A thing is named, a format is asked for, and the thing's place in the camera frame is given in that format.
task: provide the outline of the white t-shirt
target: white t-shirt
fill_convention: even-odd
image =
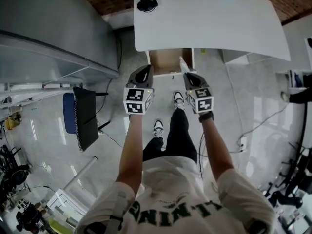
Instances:
[[[267,224],[271,232],[275,213],[266,198],[234,169],[218,179],[219,195],[235,199],[252,218]],[[128,205],[121,234],[241,234],[245,228],[235,213],[219,202],[210,201],[195,162],[186,157],[159,157],[143,163],[142,185],[145,190],[135,198],[126,184],[115,182],[94,202],[81,219],[75,233],[82,234],[93,222],[107,225],[116,194],[123,191]]]

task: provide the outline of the black pants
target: black pants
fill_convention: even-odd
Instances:
[[[307,103],[309,101],[312,101],[312,88],[308,88],[300,93],[290,95],[289,102],[290,103]]]
[[[21,166],[18,166],[18,167],[15,167],[15,168],[12,168],[8,171],[5,172],[5,174],[8,176],[8,177],[11,177],[13,175],[13,173],[16,173],[17,171],[20,171],[20,170],[23,170],[23,171],[27,171],[29,170],[29,165],[21,165]]]
[[[163,138],[153,138],[143,150],[143,161],[163,156],[182,156],[197,163],[197,151],[189,135],[189,122],[185,112],[177,108],[170,121],[166,150],[162,151]]]

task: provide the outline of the shoe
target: shoe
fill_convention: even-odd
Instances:
[[[180,92],[175,92],[174,93],[174,105],[175,105],[175,110],[177,108],[182,109],[183,111],[185,110],[185,108],[184,108],[184,98],[183,98],[183,95]]]
[[[289,103],[289,94],[281,92],[281,97],[284,102]]]
[[[157,119],[154,123],[154,137],[164,138],[164,124],[160,119]]]

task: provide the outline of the blue chair cushion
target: blue chair cushion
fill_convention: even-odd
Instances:
[[[63,113],[66,132],[76,134],[75,111],[74,111],[74,94],[66,93],[63,95]]]

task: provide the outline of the white box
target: white box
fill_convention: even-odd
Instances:
[[[208,88],[188,90],[187,99],[196,113],[204,113],[214,109],[214,97]]]
[[[153,101],[153,89],[124,88],[123,104],[127,114],[144,115]]]

